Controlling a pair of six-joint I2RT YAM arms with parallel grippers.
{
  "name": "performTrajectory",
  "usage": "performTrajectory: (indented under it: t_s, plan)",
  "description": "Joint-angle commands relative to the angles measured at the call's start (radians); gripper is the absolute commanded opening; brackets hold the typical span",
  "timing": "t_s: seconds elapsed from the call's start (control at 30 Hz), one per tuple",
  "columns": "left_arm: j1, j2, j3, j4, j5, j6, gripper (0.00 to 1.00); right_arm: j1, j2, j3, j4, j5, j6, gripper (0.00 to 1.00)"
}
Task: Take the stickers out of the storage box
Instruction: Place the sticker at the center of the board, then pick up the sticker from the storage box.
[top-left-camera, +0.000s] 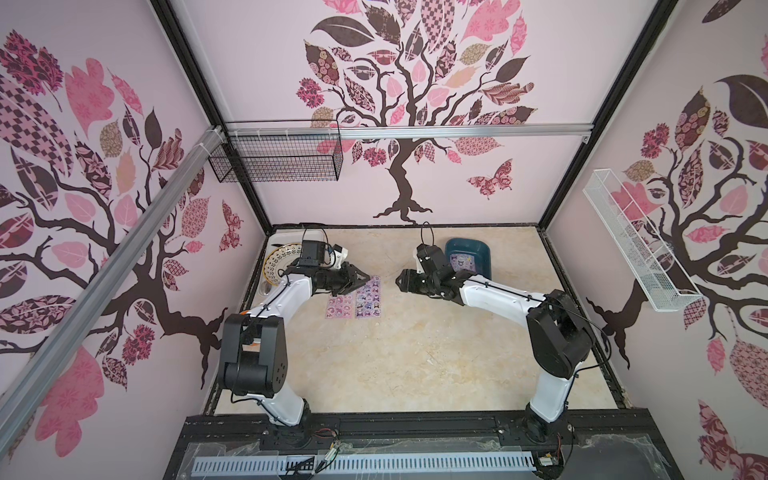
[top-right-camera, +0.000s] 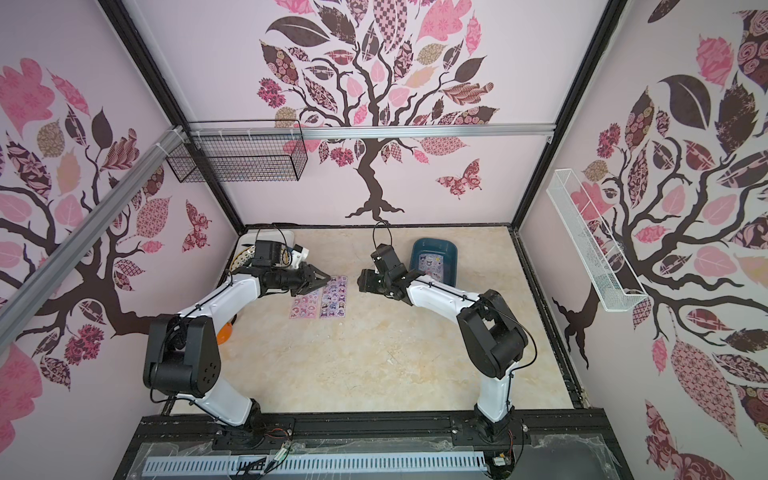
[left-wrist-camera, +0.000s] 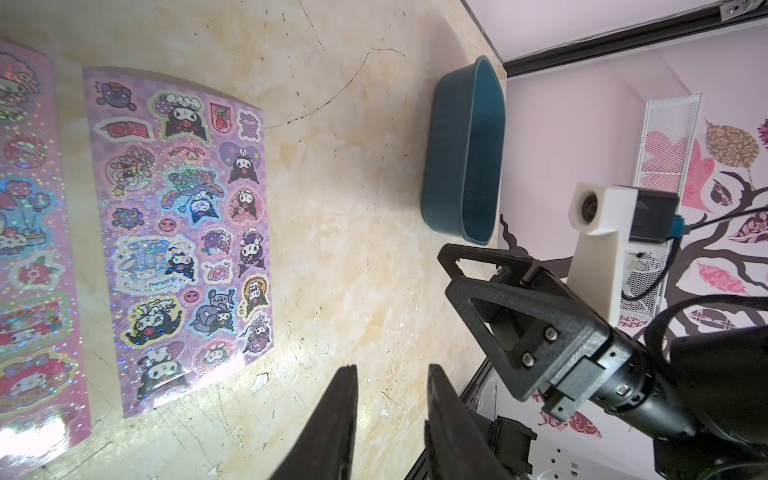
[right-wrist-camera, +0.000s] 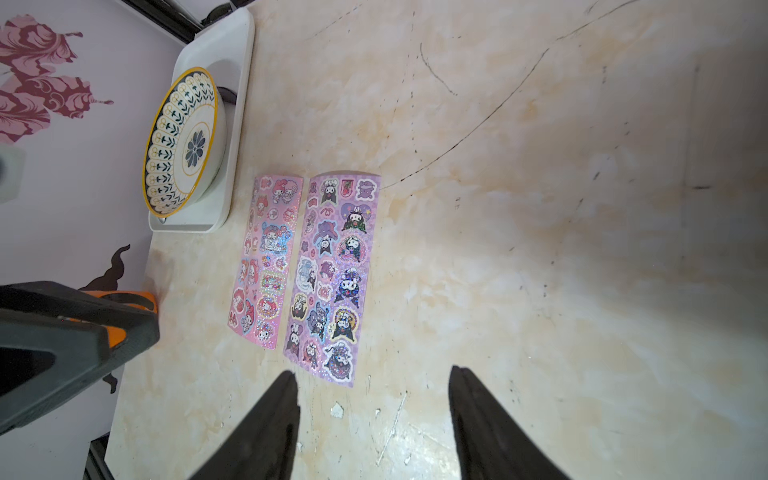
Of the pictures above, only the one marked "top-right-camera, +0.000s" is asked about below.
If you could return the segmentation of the teal plastic storage box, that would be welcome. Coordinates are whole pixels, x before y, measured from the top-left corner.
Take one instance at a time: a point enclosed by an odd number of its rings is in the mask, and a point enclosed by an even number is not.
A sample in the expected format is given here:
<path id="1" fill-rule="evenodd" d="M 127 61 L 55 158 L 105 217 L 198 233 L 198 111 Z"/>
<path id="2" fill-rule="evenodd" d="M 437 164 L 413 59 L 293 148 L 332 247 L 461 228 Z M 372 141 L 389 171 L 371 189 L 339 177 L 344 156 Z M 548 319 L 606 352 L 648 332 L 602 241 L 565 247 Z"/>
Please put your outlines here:
<path id="1" fill-rule="evenodd" d="M 410 269 L 422 271 L 438 282 L 455 287 L 458 274 L 458 248 L 447 240 L 418 239 L 412 247 Z"/>

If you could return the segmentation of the character sticker sheet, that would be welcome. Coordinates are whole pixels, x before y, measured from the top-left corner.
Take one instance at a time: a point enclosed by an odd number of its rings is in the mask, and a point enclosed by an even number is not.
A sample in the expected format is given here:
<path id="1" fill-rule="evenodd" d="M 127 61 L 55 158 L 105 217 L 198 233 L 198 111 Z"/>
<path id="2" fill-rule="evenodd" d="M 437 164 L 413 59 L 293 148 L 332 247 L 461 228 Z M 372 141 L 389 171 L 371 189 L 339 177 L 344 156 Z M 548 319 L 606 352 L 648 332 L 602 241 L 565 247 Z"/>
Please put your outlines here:
<path id="1" fill-rule="evenodd" d="M 438 282 L 444 280 L 444 256 L 438 253 L 420 253 L 417 268 Z"/>
<path id="2" fill-rule="evenodd" d="M 324 286 L 320 303 L 321 318 L 345 317 L 347 285 L 348 279 L 346 276 L 334 276 Z"/>

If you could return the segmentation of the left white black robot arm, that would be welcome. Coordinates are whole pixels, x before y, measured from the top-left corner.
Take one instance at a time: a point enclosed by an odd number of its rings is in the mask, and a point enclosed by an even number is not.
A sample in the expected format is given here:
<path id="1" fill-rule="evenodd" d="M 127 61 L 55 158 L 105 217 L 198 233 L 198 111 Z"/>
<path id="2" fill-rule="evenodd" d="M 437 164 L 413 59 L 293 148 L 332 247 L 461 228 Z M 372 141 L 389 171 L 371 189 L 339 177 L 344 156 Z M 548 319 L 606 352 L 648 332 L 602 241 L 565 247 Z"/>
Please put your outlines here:
<path id="1" fill-rule="evenodd" d="M 248 428 L 260 406 L 222 377 L 217 336 L 258 299 L 324 288 L 331 276 L 307 257 L 308 250 L 300 245 L 257 240 L 235 259 L 222 285 L 176 314 L 155 317 L 143 367 L 145 387 L 152 394 L 187 401 L 221 424 Z"/>

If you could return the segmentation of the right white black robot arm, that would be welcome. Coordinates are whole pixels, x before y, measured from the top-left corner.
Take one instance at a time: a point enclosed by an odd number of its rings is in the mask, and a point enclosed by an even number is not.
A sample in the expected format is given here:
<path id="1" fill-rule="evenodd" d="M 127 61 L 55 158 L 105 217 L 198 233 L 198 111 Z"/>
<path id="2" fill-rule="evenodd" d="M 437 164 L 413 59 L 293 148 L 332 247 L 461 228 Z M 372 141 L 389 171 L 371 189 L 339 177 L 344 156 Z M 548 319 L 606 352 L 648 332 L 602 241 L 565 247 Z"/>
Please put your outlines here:
<path id="1" fill-rule="evenodd" d="M 483 375 L 476 414 L 492 427 L 511 420 L 514 372 L 531 336 L 503 296 L 460 290 L 419 270 L 409 270 L 391 245 L 380 244 L 371 254 L 372 269 L 358 277 L 359 290 L 429 310 L 458 326 L 470 362 Z"/>

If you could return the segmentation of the pink sticker sheet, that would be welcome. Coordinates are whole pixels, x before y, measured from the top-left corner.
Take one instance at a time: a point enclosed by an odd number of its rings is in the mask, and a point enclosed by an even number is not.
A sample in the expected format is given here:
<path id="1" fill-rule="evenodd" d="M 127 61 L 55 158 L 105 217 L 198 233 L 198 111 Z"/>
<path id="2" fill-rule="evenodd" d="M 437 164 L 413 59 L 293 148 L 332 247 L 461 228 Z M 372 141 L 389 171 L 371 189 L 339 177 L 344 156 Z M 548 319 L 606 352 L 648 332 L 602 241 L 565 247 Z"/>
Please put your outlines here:
<path id="1" fill-rule="evenodd" d="M 294 298 L 290 319 L 315 319 L 319 315 L 321 305 L 321 292 L 313 291 L 307 295 L 299 295 Z"/>

